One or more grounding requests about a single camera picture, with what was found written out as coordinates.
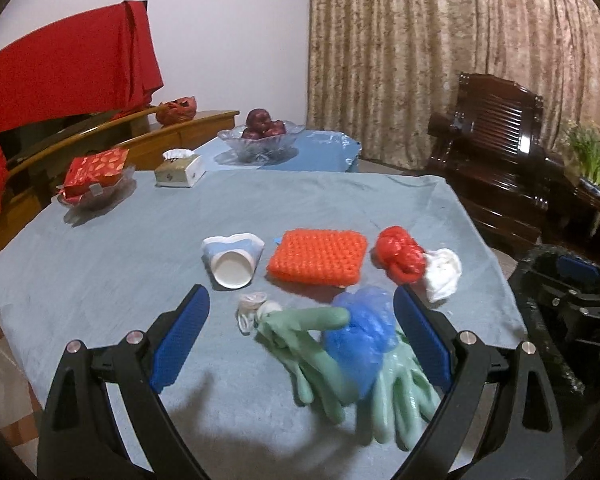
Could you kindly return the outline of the red plastic bag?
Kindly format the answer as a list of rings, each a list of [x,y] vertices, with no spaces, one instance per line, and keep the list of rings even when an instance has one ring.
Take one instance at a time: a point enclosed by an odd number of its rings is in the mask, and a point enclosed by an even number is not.
[[[382,230],[374,251],[376,259],[396,284],[416,283],[425,274],[425,252],[402,226]]]

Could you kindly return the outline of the orange foam net pad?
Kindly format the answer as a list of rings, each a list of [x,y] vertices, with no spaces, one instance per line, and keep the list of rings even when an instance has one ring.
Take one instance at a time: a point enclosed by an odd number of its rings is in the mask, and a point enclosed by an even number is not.
[[[347,287],[358,282],[367,240],[355,231],[287,231],[268,260],[276,280],[306,285]]]

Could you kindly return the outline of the black trash bin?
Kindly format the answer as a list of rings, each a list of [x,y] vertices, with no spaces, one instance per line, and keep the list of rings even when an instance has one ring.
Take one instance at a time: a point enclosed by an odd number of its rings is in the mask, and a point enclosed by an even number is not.
[[[569,452],[588,454],[600,438],[600,264],[538,245],[508,284],[550,378]]]

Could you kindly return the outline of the green rubber glove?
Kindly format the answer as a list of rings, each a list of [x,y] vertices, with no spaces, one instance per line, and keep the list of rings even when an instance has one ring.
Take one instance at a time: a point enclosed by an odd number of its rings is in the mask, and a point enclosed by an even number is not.
[[[370,437],[380,444],[395,440],[411,451],[434,418],[441,400],[426,377],[403,330],[382,358],[370,390]]]
[[[350,312],[340,307],[273,310],[257,318],[258,335],[294,378],[299,403],[318,402],[336,425],[358,400],[358,386],[312,334],[341,330],[350,321]]]

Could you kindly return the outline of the white crumpled tissue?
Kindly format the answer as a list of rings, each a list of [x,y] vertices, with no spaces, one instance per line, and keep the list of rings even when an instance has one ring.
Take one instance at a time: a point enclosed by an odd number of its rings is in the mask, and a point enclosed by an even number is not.
[[[426,250],[424,257],[426,268],[422,280],[430,304],[454,295],[463,274],[462,263],[458,255],[449,248],[440,248]]]

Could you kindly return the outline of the green potted plant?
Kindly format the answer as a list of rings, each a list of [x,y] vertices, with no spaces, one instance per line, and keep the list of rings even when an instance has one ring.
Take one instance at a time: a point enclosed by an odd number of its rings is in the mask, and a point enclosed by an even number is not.
[[[593,124],[567,122],[565,132],[581,176],[600,188],[600,128]]]

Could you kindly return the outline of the blue plastic bag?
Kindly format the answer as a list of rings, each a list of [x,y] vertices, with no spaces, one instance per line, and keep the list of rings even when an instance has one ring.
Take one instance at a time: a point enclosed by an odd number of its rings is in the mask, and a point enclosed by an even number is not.
[[[358,388],[358,400],[372,390],[384,355],[398,343],[392,293],[376,286],[342,292],[332,306],[350,314],[347,326],[323,334],[326,352]]]

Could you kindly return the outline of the small clear plastic wrapper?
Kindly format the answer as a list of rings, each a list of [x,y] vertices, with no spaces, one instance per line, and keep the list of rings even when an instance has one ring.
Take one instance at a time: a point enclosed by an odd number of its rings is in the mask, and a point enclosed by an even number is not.
[[[245,336],[269,314],[279,312],[283,307],[276,301],[268,298],[266,292],[248,292],[238,299],[236,322],[238,330]]]

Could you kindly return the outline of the white blue paper cup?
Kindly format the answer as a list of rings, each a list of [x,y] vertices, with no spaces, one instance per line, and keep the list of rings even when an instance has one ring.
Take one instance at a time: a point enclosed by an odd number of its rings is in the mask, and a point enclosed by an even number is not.
[[[202,258],[216,284],[241,289],[252,281],[265,242],[256,234],[209,236],[201,242]]]

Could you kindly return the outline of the glass tray under gift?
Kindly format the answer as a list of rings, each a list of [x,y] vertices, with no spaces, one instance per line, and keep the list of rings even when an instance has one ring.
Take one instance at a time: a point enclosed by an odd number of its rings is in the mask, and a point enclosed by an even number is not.
[[[64,190],[60,190],[56,196],[57,201],[71,210],[99,210],[109,207],[116,200],[123,200],[133,192],[134,172],[134,166],[126,167],[115,184],[106,186],[98,183],[91,184],[85,193],[76,197],[68,197]]]

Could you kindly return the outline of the white tissue box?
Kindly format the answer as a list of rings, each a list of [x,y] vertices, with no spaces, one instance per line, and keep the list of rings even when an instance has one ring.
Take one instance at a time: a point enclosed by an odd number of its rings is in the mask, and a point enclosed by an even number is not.
[[[171,148],[162,154],[162,158],[154,171],[157,186],[191,188],[206,173],[204,159],[188,148]]]

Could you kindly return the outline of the light blue small tablecloth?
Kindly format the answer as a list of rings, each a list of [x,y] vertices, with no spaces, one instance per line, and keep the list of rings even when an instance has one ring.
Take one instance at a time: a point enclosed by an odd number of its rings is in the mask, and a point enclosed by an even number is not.
[[[195,153],[204,160],[208,171],[264,169],[282,171],[357,172],[362,146],[337,131],[306,130],[285,156],[274,162],[240,162],[222,140],[215,138]]]

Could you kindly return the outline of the glass fruit bowl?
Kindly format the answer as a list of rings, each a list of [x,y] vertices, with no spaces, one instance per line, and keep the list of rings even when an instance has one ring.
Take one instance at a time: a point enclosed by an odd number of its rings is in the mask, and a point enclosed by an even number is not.
[[[246,126],[221,130],[216,136],[222,140],[240,162],[274,162],[282,160],[294,150],[294,142],[306,130],[304,125],[284,122],[286,132],[278,136],[247,139],[242,136]]]

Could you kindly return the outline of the beige patterned curtain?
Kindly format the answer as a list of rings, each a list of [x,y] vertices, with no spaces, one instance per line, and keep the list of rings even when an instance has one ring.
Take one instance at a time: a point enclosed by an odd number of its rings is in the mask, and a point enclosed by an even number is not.
[[[541,141],[600,129],[600,8],[594,0],[311,0],[308,121],[366,157],[420,168],[428,120],[454,108],[458,78],[490,74],[542,96]]]

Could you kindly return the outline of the dark red apples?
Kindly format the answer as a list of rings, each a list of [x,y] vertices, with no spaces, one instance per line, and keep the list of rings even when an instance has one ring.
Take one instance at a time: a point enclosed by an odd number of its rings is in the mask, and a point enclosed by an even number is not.
[[[264,108],[255,108],[250,110],[247,115],[246,128],[242,132],[242,138],[260,140],[282,136],[286,133],[286,126],[281,120],[273,120],[270,113]]]

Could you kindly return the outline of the red cloth cover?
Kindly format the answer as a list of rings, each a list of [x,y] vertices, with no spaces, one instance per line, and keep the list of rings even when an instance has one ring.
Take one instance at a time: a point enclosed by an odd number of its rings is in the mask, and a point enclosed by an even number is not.
[[[162,85],[143,1],[79,13],[0,51],[0,133],[67,116],[134,112]],[[0,211],[6,181],[0,147]]]

